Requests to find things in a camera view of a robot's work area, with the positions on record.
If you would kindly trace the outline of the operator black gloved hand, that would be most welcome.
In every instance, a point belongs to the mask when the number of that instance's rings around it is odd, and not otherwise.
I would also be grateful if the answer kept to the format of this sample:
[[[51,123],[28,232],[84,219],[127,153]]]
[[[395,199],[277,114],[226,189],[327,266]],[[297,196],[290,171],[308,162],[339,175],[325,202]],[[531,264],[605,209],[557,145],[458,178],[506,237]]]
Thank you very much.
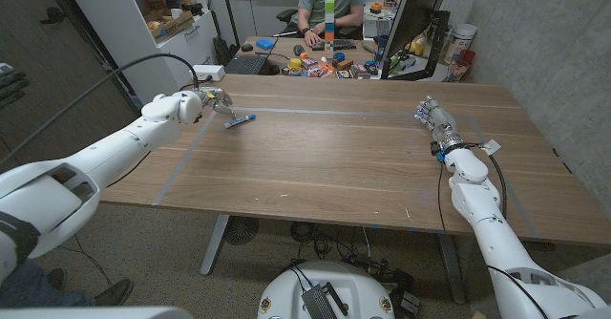
[[[25,95],[30,85],[23,72],[16,71],[10,64],[1,64],[1,108],[4,109]]]

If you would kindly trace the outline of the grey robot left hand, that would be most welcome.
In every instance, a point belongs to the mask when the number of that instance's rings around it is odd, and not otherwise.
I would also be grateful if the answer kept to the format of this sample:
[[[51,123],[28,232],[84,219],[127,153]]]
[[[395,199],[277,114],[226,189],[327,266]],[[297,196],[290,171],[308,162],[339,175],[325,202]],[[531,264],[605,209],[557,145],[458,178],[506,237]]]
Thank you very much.
[[[229,93],[221,88],[203,87],[195,91],[200,97],[203,107],[210,106],[215,112],[227,115],[232,119],[236,118],[235,112],[232,110],[233,100]]]

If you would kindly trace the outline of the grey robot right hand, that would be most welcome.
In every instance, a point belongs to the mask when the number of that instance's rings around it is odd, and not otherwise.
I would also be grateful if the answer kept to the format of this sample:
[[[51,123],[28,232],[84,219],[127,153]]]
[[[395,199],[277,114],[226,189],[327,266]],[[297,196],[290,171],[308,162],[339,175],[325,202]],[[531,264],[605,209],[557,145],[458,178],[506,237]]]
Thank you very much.
[[[419,103],[414,118],[432,132],[432,139],[444,154],[466,146],[457,131],[454,117],[441,108],[432,96]]]

